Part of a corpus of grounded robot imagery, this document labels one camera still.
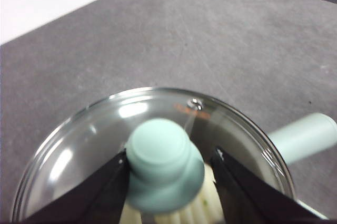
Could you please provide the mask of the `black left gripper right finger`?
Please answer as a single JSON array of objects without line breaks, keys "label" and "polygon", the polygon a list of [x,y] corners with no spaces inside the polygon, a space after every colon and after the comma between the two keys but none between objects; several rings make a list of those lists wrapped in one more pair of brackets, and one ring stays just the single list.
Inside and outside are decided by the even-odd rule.
[{"label": "black left gripper right finger", "polygon": [[211,157],[225,220],[322,220],[261,180],[221,147]]}]

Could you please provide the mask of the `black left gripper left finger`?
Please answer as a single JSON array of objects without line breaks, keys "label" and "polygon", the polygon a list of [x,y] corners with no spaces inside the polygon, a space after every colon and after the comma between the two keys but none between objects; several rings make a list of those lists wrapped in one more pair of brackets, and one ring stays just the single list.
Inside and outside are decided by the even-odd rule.
[{"label": "black left gripper left finger", "polygon": [[129,181],[130,165],[123,150],[25,221],[119,221]]}]

